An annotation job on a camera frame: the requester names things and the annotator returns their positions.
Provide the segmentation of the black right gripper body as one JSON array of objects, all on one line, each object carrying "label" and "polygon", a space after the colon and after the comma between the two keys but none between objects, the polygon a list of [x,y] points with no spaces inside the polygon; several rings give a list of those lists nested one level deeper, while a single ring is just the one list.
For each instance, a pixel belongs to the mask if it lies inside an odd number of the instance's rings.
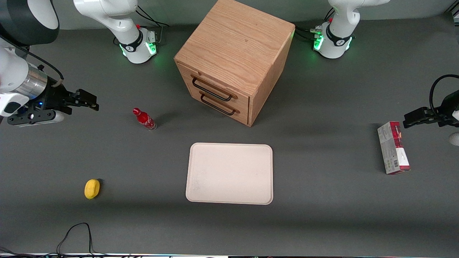
[{"label": "black right gripper body", "polygon": [[36,98],[28,101],[24,111],[56,110],[71,115],[72,108],[77,103],[79,91],[67,90],[63,85],[57,87],[47,86]]}]

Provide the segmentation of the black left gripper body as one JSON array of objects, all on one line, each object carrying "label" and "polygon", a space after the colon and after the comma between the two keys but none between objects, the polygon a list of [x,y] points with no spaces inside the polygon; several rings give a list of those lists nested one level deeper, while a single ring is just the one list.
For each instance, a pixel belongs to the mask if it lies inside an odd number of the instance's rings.
[{"label": "black left gripper body", "polygon": [[459,121],[454,117],[454,112],[458,111],[459,106],[459,91],[447,95],[444,100],[441,102],[441,105],[435,108],[438,116],[438,126],[452,126],[459,127]]}]

